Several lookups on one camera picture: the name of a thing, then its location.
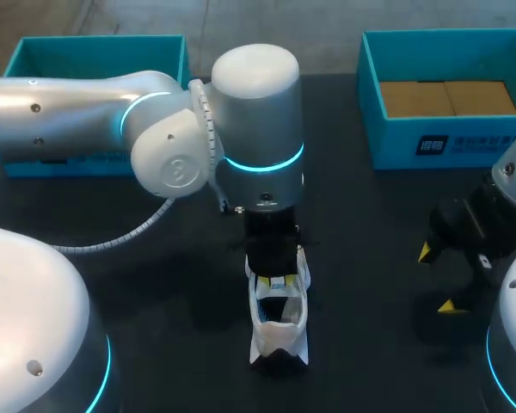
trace brown cardboard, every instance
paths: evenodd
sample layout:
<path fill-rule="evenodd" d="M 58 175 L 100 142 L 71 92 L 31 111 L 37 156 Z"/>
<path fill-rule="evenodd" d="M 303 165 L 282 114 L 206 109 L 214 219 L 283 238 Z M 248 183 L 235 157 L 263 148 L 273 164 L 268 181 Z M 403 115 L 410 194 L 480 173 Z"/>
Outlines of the brown cardboard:
<path fill-rule="evenodd" d="M 443 82 L 381 82 L 380 90 L 391 118 L 455 115 Z"/>
<path fill-rule="evenodd" d="M 516 115 L 503 82 L 445 82 L 445 87 L 457 116 Z"/>

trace logo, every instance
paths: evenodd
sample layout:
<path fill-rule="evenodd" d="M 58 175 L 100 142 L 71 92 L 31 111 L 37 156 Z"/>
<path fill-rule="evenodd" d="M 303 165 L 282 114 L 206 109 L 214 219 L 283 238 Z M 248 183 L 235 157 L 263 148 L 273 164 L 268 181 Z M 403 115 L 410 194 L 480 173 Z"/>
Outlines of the logo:
<path fill-rule="evenodd" d="M 447 144 L 447 135 L 424 135 L 419 140 L 416 155 L 441 155 Z"/>

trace cable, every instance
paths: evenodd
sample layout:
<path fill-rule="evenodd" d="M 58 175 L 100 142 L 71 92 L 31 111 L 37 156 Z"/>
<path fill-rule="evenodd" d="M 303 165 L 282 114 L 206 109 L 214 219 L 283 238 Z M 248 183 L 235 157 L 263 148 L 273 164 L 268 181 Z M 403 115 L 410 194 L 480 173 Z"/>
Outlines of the cable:
<path fill-rule="evenodd" d="M 174 200 L 168 198 L 160 208 L 149 218 L 147 219 L 142 225 L 140 225 L 138 228 L 136 228 L 133 231 L 128 232 L 127 234 L 115 238 L 111 241 L 107 241 L 105 243 L 97 243 L 95 245 L 86 245 L 83 247 L 64 247 L 61 245 L 51 245 L 52 248 L 59 251 L 62 254 L 66 255 L 82 255 L 82 254 L 88 254 L 92 252 L 98 252 L 103 250 L 108 250 L 109 248 L 116 247 L 121 245 L 122 243 L 126 243 L 130 241 L 131 239 L 134 239 L 138 235 L 140 235 L 143 231 L 148 229 L 150 226 L 155 224 L 159 218 L 161 218 L 164 213 L 166 213 L 169 208 L 174 203 Z"/>
<path fill-rule="evenodd" d="M 208 151 L 209 151 L 209 157 L 210 157 L 210 163 L 209 163 L 209 169 L 210 169 L 210 178 L 209 178 L 209 184 L 211 185 L 214 192 L 216 192 L 220 204 L 220 210 L 223 209 L 223 207 L 227 207 L 227 199 L 225 198 L 224 194 L 222 193 L 222 190 L 216 183 L 216 166 L 218 164 L 217 160 L 217 150 L 216 150 L 216 136 L 214 132 L 214 124 L 212 121 L 212 114 L 210 112 L 209 106 L 208 106 L 208 100 L 206 99 L 206 94 L 204 91 L 203 83 L 201 81 L 192 81 L 189 84 L 189 88 L 192 93 L 193 98 L 193 104 L 194 106 L 199 105 L 198 108 L 201 111 L 202 114 L 202 120 L 201 122 L 203 127 L 206 129 L 206 133 L 208 135 Z M 171 198 L 168 198 L 160 208 L 149 218 L 147 219 L 142 225 L 140 225 L 138 228 L 136 228 L 133 231 L 128 232 L 127 234 L 115 238 L 111 241 L 106 241 L 105 243 L 97 243 L 94 245 L 86 245 L 82 247 L 65 247 L 62 245 L 52 245 L 52 247 L 59 251 L 62 254 L 65 255 L 83 255 L 83 254 L 89 254 L 93 252 L 99 252 L 108 250 L 110 248 L 116 247 L 121 245 L 122 243 L 126 243 L 130 241 L 131 239 L 134 239 L 138 235 L 140 235 L 143 231 L 148 229 L 150 226 L 155 224 L 159 218 L 161 218 L 164 213 L 166 213 L 169 208 L 174 203 L 174 200 Z"/>

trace screw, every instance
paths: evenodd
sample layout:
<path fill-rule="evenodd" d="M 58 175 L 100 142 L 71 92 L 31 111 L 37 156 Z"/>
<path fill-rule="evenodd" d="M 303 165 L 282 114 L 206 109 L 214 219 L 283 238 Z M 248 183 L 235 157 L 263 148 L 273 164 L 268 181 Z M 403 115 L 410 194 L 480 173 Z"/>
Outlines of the screw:
<path fill-rule="evenodd" d="M 262 195 L 260 195 L 260 199 L 268 202 L 273 199 L 273 195 L 271 195 L 269 192 L 264 192 Z"/>
<path fill-rule="evenodd" d="M 513 162 L 509 162 L 505 165 L 505 167 L 503 168 L 503 172 L 506 176 L 511 176 L 513 175 L 514 171 L 516 170 L 516 165 L 514 165 Z"/>

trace sneaker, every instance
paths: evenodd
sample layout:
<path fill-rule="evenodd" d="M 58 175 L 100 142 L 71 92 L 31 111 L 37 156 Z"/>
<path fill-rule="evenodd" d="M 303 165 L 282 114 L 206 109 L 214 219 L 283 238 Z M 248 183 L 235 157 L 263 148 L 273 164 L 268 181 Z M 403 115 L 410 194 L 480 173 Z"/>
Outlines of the sneaker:
<path fill-rule="evenodd" d="M 250 363 L 277 350 L 308 364 L 308 295 L 311 277 L 304 249 L 298 247 L 298 274 L 260 277 L 245 262 L 249 277 L 249 303 L 253 335 Z"/>

